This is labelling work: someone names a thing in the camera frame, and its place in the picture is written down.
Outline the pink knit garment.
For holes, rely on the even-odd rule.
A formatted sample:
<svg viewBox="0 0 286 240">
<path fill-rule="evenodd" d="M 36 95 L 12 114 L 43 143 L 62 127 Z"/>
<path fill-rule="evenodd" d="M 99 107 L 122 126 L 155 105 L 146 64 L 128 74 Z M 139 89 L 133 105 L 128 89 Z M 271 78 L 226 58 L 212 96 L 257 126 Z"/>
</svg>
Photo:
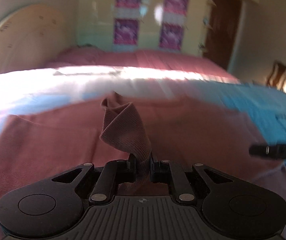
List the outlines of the pink knit garment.
<svg viewBox="0 0 286 240">
<path fill-rule="evenodd" d="M 9 191 L 83 163 L 100 167 L 133 154 L 141 177 L 124 191 L 140 192 L 151 155 L 186 170 L 202 163 L 247 181 L 279 168 L 249 147 L 264 138 L 250 117 L 182 97 L 144 100 L 110 94 L 37 114 L 10 115 L 0 134 L 0 198 Z"/>
</svg>

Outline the light blue patterned bedsheet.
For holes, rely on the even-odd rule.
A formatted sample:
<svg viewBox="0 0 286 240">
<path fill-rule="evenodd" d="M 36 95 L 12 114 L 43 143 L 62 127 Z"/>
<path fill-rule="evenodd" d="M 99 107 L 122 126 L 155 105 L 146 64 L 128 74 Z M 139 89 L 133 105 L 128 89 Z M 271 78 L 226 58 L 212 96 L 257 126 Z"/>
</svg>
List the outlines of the light blue patterned bedsheet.
<svg viewBox="0 0 286 240">
<path fill-rule="evenodd" d="M 73 66 L 0 74 L 0 129 L 8 113 L 35 113 L 108 92 L 140 98 L 186 95 L 244 112 L 267 142 L 286 142 L 286 94 L 232 78 L 178 70 Z"/>
</svg>

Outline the wooden chair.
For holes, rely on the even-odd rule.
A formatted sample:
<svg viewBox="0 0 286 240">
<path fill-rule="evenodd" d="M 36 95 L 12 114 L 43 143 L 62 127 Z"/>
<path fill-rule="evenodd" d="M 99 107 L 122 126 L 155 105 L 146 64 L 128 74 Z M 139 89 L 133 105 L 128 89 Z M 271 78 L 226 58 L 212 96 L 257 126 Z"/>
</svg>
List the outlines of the wooden chair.
<svg viewBox="0 0 286 240">
<path fill-rule="evenodd" d="M 283 90 L 286 83 L 286 64 L 275 60 L 272 66 L 272 71 L 267 77 L 266 86 L 273 87 L 277 90 Z"/>
</svg>

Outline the pink bed cover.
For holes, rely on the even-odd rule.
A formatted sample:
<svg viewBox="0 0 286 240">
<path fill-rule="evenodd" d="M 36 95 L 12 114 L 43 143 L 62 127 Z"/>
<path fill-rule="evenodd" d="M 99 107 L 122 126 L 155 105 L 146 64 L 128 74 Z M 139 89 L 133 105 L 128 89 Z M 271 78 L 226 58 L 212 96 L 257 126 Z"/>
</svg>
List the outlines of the pink bed cover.
<svg viewBox="0 0 286 240">
<path fill-rule="evenodd" d="M 239 79 L 209 59 L 159 50 L 108 52 L 97 47 L 72 47 L 45 63 L 45 68 L 70 66 L 136 67 L 199 74 L 205 80 L 239 83 Z"/>
</svg>

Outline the purple poster bottom right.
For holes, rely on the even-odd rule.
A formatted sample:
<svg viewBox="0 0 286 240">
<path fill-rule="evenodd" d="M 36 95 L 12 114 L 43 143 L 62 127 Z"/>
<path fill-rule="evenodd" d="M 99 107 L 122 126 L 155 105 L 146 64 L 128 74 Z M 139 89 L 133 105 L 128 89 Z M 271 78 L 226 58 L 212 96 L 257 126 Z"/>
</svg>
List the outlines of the purple poster bottom right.
<svg viewBox="0 0 286 240">
<path fill-rule="evenodd" d="M 159 47 L 181 51 L 184 28 L 181 25 L 163 23 L 160 32 Z"/>
</svg>

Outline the purple poster bottom left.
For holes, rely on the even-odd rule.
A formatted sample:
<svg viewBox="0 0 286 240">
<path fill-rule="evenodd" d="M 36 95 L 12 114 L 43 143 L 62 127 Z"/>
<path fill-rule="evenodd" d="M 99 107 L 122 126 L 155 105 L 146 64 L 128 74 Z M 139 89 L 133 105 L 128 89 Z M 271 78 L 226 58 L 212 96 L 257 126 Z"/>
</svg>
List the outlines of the purple poster bottom left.
<svg viewBox="0 0 286 240">
<path fill-rule="evenodd" d="M 137 45 L 138 20 L 116 18 L 114 20 L 114 44 Z"/>
</svg>

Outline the brown wooden door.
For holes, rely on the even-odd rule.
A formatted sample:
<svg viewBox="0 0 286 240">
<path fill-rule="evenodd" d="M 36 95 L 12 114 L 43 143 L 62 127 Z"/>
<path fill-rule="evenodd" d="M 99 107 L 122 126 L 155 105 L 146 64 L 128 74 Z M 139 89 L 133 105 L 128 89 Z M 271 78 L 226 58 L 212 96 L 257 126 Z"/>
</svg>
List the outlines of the brown wooden door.
<svg viewBox="0 0 286 240">
<path fill-rule="evenodd" d="M 227 70 L 242 8 L 241 0 L 213 0 L 203 56 Z"/>
</svg>

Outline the cream curved headboard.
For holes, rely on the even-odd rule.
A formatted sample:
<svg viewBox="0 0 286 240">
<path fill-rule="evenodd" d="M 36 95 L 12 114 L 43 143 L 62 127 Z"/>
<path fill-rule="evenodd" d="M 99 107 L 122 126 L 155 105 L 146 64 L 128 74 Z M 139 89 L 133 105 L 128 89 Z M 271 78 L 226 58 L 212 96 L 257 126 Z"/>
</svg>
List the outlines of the cream curved headboard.
<svg viewBox="0 0 286 240">
<path fill-rule="evenodd" d="M 41 68 L 74 40 L 60 10 L 42 3 L 25 6 L 0 21 L 0 74 Z"/>
</svg>

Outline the purple poster top right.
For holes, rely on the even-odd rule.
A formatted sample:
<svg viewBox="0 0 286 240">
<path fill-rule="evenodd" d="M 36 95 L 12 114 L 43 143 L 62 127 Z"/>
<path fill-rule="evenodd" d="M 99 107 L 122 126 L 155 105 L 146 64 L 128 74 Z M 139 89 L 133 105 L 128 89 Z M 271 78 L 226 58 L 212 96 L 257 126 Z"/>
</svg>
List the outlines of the purple poster top right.
<svg viewBox="0 0 286 240">
<path fill-rule="evenodd" d="M 164 0 L 164 11 L 178 15 L 187 15 L 189 0 Z"/>
</svg>

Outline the white corner shelf unit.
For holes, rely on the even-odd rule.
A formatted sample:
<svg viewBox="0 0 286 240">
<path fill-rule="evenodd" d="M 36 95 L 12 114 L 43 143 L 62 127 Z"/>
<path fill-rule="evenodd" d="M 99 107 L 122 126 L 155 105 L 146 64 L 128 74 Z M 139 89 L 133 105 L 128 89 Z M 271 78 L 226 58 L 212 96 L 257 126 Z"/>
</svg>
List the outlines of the white corner shelf unit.
<svg viewBox="0 0 286 240">
<path fill-rule="evenodd" d="M 213 0 L 206 0 L 205 13 L 202 19 L 202 28 L 198 43 L 198 56 L 203 56 L 203 54 L 208 51 L 205 44 L 208 31 L 212 30 L 212 26 L 210 25 L 210 17 L 213 7 L 216 7 L 215 2 Z"/>
</svg>

